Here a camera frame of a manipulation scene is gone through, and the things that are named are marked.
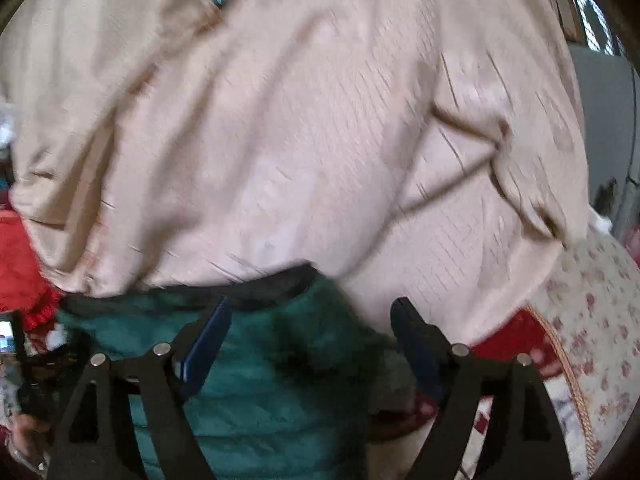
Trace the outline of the person's left hand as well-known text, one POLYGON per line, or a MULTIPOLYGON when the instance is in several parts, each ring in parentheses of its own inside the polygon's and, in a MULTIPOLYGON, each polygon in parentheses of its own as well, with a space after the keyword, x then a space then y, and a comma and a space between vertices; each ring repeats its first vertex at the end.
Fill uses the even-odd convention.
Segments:
POLYGON ((24 413, 14 413, 11 422, 11 434, 8 440, 10 456, 39 478, 46 478, 48 464, 44 457, 46 446, 43 441, 50 425, 44 420, 24 413))

